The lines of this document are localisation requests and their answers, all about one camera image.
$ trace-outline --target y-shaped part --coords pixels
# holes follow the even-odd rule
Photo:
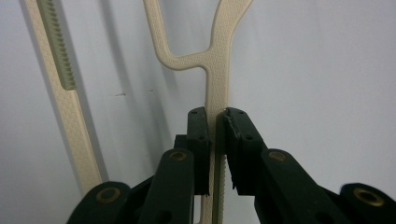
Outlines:
[[[216,116],[228,106],[230,48],[233,31],[253,0],[219,0],[206,51],[177,57],[169,50],[158,0],[144,0],[148,25],[158,60],[174,70],[202,67],[206,72],[205,110],[211,141],[215,141]],[[210,196],[203,197],[201,223],[221,223],[224,186],[224,156],[212,150]]]

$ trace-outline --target beige textured part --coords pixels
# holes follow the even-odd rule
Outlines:
[[[177,57],[169,50],[158,0],[144,0],[148,25],[155,52],[160,62],[174,70],[202,67],[206,71],[205,110],[210,139],[213,142],[216,133],[216,117],[228,105],[230,48],[233,31],[251,2],[252,0],[220,0],[212,25],[212,36],[208,50]],[[210,159],[209,190],[211,195],[202,197],[201,223],[203,224],[222,222],[225,159],[221,159],[220,163],[216,164],[218,167],[216,167],[214,151],[216,150],[212,150]],[[220,169],[220,177],[215,180],[216,169]],[[219,181],[219,195],[214,195],[214,185],[217,181]],[[217,208],[214,207],[214,201],[219,202]]]
[[[65,91],[61,86],[36,0],[26,0],[26,6],[78,172],[79,184],[84,193],[87,193],[96,185],[101,184],[102,179],[92,151],[78,96],[76,91]]]

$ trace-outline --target white wall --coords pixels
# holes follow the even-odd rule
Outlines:
[[[0,36],[15,43],[19,36],[15,33],[26,26],[21,9],[15,3],[1,4],[15,7],[1,13],[2,18],[20,20],[11,27],[1,23],[5,27]],[[217,1],[167,0],[161,4],[174,53],[208,46]],[[63,0],[57,8],[75,74],[81,79],[78,91],[88,99],[90,125],[109,179],[133,186],[153,174],[161,154],[172,147],[175,134],[186,132],[187,112],[204,104],[205,75],[200,69],[174,72],[160,65],[142,1]],[[390,0],[254,1],[233,39],[231,106],[247,111],[267,146],[290,152],[321,186],[338,192],[345,183],[362,182],[395,199],[395,23],[396,4]],[[2,73],[6,73],[4,69],[12,71],[8,83],[15,83],[0,88],[1,110],[5,110],[3,91],[7,90],[5,102],[12,104],[6,107],[7,113],[18,115],[10,111],[15,107],[24,108],[24,113],[9,119],[2,111],[0,118],[2,127],[6,122],[25,133],[19,134],[23,140],[8,137],[8,142],[30,146],[33,137],[28,128],[33,125],[13,125],[52,108],[49,100],[47,107],[21,102],[23,94],[28,94],[26,88],[37,91],[39,84],[22,82],[23,91],[14,91],[14,85],[22,85],[14,74],[34,71],[31,67],[22,70],[26,64],[11,63],[28,57],[28,49],[35,58],[32,40],[27,31],[25,34],[27,40],[22,43],[26,46],[18,46],[21,55],[1,41],[0,61],[7,62],[1,66]],[[13,52],[12,58],[4,49]],[[43,82],[39,69],[38,78]],[[41,93],[48,99],[44,83],[41,85]],[[53,113],[51,125],[58,127]],[[1,136],[10,134],[1,130]],[[34,136],[56,135],[52,129],[45,133],[47,130],[35,130]],[[43,162],[65,162],[64,145],[53,145],[62,146],[57,153],[64,155]],[[3,146],[7,145],[1,143],[0,153],[4,153]],[[47,145],[38,148],[52,149]],[[15,156],[33,154],[24,153],[15,151]],[[258,223],[252,199],[236,197],[229,177],[227,181],[224,223]]]
[[[0,222],[65,223],[80,200],[19,1],[0,1]]]

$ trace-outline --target beige plastic strip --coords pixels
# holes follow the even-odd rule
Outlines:
[[[206,71],[205,110],[212,142],[215,140],[216,117],[228,105],[230,48],[233,31],[251,2],[252,0],[220,0],[212,25],[208,50],[177,57],[169,50],[158,0],[144,0],[148,25],[160,62],[174,70],[202,67]],[[202,197],[201,223],[203,224],[222,223],[225,157],[219,149],[212,150],[210,160],[210,196]]]
[[[87,193],[96,185],[101,184],[102,178],[92,151],[78,96],[76,91],[65,91],[61,86],[36,0],[26,0],[25,2],[78,172],[79,184],[84,193]]]

